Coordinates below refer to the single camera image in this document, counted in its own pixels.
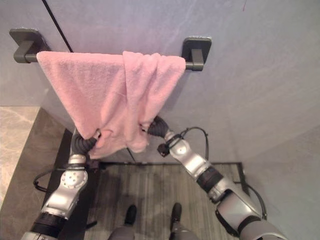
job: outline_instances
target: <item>foot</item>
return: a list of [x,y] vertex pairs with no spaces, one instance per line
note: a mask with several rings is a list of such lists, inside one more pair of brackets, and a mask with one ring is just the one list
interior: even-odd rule
[[180,203],[176,202],[173,205],[172,213],[171,213],[171,222],[170,222],[170,230],[172,231],[172,228],[174,226],[175,222],[180,222],[181,219],[181,213],[182,213],[182,206]]
[[132,204],[131,206],[129,206],[128,210],[126,211],[124,224],[132,226],[135,223],[136,215],[137,215],[137,207],[136,205]]

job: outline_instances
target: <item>leg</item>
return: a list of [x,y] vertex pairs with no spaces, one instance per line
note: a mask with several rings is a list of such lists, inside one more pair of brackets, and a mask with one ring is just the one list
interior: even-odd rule
[[120,226],[117,227],[113,232],[111,233],[108,240],[134,240],[135,239],[135,233],[132,226]]
[[117,227],[108,240],[134,240],[135,233],[133,229],[134,222],[136,220],[137,208],[135,205],[131,205],[126,211],[124,225]]
[[171,234],[169,240],[199,240],[199,238],[180,223],[182,207],[180,203],[175,203],[171,214]]
[[177,221],[173,224],[169,240],[199,240],[199,238]]

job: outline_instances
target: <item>towel bar bracket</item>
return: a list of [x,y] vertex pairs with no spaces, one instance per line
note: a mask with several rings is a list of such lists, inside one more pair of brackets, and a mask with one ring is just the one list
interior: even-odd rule
[[183,41],[182,57],[185,69],[202,71],[207,61],[212,41],[210,37],[187,37]]
[[[16,28],[11,29],[9,33],[18,44],[18,49],[13,54],[13,58],[17,63],[36,63],[38,52],[50,51],[41,34],[35,29]],[[183,41],[181,55],[185,59],[185,69],[202,71],[211,44],[210,37],[187,37]]]
[[18,49],[13,54],[17,63],[29,64],[37,62],[37,53],[50,51],[41,34],[35,29],[17,28],[10,30],[10,36],[18,44]]

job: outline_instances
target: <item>wire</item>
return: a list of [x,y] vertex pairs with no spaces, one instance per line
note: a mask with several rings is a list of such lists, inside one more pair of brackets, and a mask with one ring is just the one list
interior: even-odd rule
[[42,173],[40,173],[39,175],[37,175],[34,179],[33,179],[33,186],[35,189],[37,189],[38,191],[44,192],[44,193],[52,193],[51,191],[48,191],[47,188],[40,186],[39,185],[39,179],[42,178],[43,176],[52,173],[53,171],[83,171],[85,169],[83,168],[61,168],[61,167],[56,167],[56,168],[51,168],[47,171],[44,171]]
[[[240,181],[235,181],[234,182],[235,184],[242,184],[242,182]],[[268,214],[267,214],[267,208],[266,208],[266,204],[264,202],[264,199],[261,197],[261,195],[259,194],[259,192],[257,190],[255,190],[251,185],[249,185],[248,183],[244,182],[244,184],[249,188],[251,189],[254,194],[256,195],[256,197],[258,198],[259,200],[259,203],[260,203],[260,206],[261,206],[261,211],[262,211],[262,218],[264,220],[267,220],[268,218]]]
[[178,144],[183,138],[184,136],[191,130],[193,129],[198,129],[198,130],[201,130],[204,134],[204,137],[205,137],[205,159],[206,160],[209,160],[209,140],[208,140],[208,134],[207,132],[201,128],[201,127],[198,127],[198,126],[193,126],[193,127],[187,127],[185,130],[183,130],[182,132],[180,132],[180,134],[177,134],[174,136],[174,138],[179,138],[178,141],[176,141],[172,146],[170,146],[170,148],[173,148],[176,144]]
[[41,191],[41,192],[44,192],[44,193],[51,193],[48,191],[47,188],[43,187],[43,186],[39,186],[39,179],[42,178],[43,176],[49,174],[49,173],[52,173],[55,169],[52,168],[50,170],[47,170],[47,171],[44,171],[42,173],[40,173],[39,175],[37,175],[34,180],[33,180],[33,186],[35,187],[35,189]]
[[57,29],[58,32],[60,33],[60,35],[61,35],[61,37],[62,37],[62,39],[63,39],[66,47],[69,49],[69,51],[70,51],[71,53],[73,53],[74,51],[72,50],[72,48],[71,48],[71,46],[70,46],[70,44],[69,44],[69,42],[68,42],[65,34],[62,32],[61,27],[59,26],[59,24],[58,24],[58,22],[57,22],[57,20],[56,20],[56,18],[55,18],[55,16],[54,16],[54,14],[52,13],[52,11],[51,11],[51,9],[50,9],[47,1],[46,1],[46,0],[42,0],[42,3],[44,4],[45,9],[46,9],[47,12],[49,13],[49,15],[50,15],[50,17],[51,17],[51,19],[52,19],[52,21],[53,21],[56,29]]
[[131,153],[130,149],[127,147],[127,148],[126,148],[126,150],[129,152],[129,154],[130,154],[130,156],[131,156],[132,160],[133,160],[133,161],[134,161],[134,163],[136,164],[136,163],[137,163],[137,161],[136,161],[136,159],[134,158],[134,156],[132,155],[132,153]]

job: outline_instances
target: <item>striped floor mat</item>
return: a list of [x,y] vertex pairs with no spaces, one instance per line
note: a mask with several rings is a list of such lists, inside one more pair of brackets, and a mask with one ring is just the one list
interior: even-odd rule
[[[238,164],[215,164],[239,182]],[[110,165],[101,172],[88,222],[97,225],[85,240],[107,240],[123,224],[127,208],[137,206],[135,240],[167,240],[175,202],[182,205],[181,223],[201,240],[233,240],[215,216],[215,206],[180,165]]]

